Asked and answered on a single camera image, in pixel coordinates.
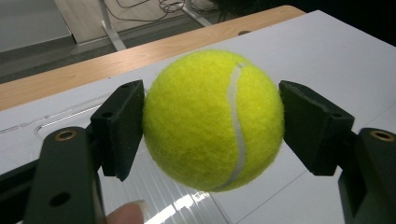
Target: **black plastic part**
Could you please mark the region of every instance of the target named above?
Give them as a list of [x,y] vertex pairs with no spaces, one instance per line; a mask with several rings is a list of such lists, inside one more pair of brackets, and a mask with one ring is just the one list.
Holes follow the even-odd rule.
[[23,223],[106,223],[85,130],[51,133],[40,161]]
[[1,222],[17,223],[22,220],[38,161],[31,161],[0,176]]
[[314,175],[333,175],[336,149],[350,136],[354,118],[304,85],[281,81],[284,140]]
[[396,223],[396,135],[361,129],[354,151],[362,181],[339,180],[346,223]]
[[130,173],[142,131],[143,81],[118,87],[91,116],[93,135],[104,152],[103,172],[123,181]]

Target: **wooden table edge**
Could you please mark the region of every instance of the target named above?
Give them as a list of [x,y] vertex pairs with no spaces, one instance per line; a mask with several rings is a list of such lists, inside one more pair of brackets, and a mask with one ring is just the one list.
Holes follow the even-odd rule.
[[0,85],[0,111],[304,15],[282,6]]

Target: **screw hole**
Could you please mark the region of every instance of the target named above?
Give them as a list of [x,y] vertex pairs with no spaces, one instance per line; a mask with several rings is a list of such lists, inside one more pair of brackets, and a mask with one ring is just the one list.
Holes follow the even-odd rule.
[[385,141],[385,142],[394,142],[395,141],[395,137],[390,133],[385,133],[382,131],[374,130],[374,131],[371,131],[371,135],[374,138],[379,139],[381,141]]
[[111,116],[113,116],[113,113],[111,113],[111,112],[106,112],[106,113],[102,114],[102,117],[106,118],[106,119],[110,118]]
[[67,203],[70,199],[70,194],[68,192],[62,192],[54,196],[50,201],[49,205],[52,207],[59,207]]

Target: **cable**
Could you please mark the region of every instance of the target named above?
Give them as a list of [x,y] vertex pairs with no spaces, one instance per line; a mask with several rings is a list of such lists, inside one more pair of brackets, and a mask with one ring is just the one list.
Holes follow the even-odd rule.
[[[145,0],[145,1],[141,2],[141,3],[135,4],[135,5],[130,6],[130,7],[139,6],[139,5],[143,4],[143,3],[146,3],[147,1],[149,1],[149,0]],[[126,19],[126,18],[120,18],[120,17],[116,16],[116,15],[110,10],[110,8],[108,7],[107,4],[106,4],[106,8],[107,8],[108,12],[110,12],[111,16],[113,16],[115,19],[117,19],[117,20],[119,20],[119,21],[160,21],[160,20],[162,20],[163,18],[165,18],[169,13],[177,12],[177,11],[181,10],[181,9],[184,7],[184,0],[183,0],[182,2],[173,2],[173,3],[170,3],[170,4],[166,4],[166,2],[168,2],[168,1],[169,1],[169,0],[159,0],[159,1],[158,1],[158,2],[159,2],[160,9],[162,9],[163,12],[164,12],[165,14],[164,14],[162,17],[160,17],[160,18],[158,18],[158,19],[154,19],[154,20],[140,20],[140,19]]]
[[[126,7],[126,6],[123,6],[123,5],[120,3],[120,0],[116,0],[117,4],[118,4],[121,8],[132,8],[132,7],[137,7],[137,6],[140,6],[140,5],[144,4],[144,3],[147,3],[148,1],[149,1],[149,0],[144,0],[144,1],[140,2],[140,3],[137,3],[137,4],[134,4],[134,5],[131,5],[131,6]],[[116,16],[116,15],[113,13],[113,11],[110,10],[110,8],[108,7],[107,4],[106,4],[106,8],[107,8],[108,12],[111,14],[111,16],[113,16],[115,19],[117,19],[117,20],[119,20],[119,21],[160,21],[160,20],[162,20],[163,18],[165,18],[168,14],[170,14],[170,13],[175,13],[175,12],[180,11],[180,10],[184,7],[184,4],[185,4],[184,0],[182,0],[182,1],[176,1],[176,2],[175,2],[175,0],[158,0],[158,2],[159,2],[159,7],[160,7],[160,9],[161,9],[161,10],[163,11],[163,13],[165,13],[165,14],[164,14],[163,16],[161,16],[160,18],[154,19],[154,20],[140,20],[140,19],[120,18],[120,17]],[[215,4],[213,4],[213,5],[212,5],[211,7],[209,7],[209,8],[200,8],[200,7],[196,6],[194,3],[191,3],[191,6],[192,6],[192,9],[193,9],[196,13],[201,14],[201,15],[210,14],[210,13],[214,13],[214,12],[218,12],[218,11],[219,11],[218,8],[217,8],[217,6],[216,6]]]
[[120,6],[120,7],[122,7],[122,8],[131,8],[131,7],[137,7],[137,6],[139,6],[139,5],[143,4],[143,3],[146,3],[146,2],[148,2],[148,1],[149,1],[149,0],[145,0],[145,1],[143,1],[143,2],[140,2],[140,3],[134,4],[134,5],[131,5],[131,6],[125,7],[125,6],[123,6],[123,5],[120,3],[120,1],[119,1],[119,0],[116,0],[117,4],[119,4],[119,6]]

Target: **tennis ball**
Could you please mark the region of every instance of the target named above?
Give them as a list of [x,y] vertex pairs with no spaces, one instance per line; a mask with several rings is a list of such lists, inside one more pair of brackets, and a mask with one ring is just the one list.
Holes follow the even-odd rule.
[[284,133],[276,85],[244,57],[208,49],[168,65],[148,91],[143,130],[151,157],[176,181],[225,191],[259,176]]

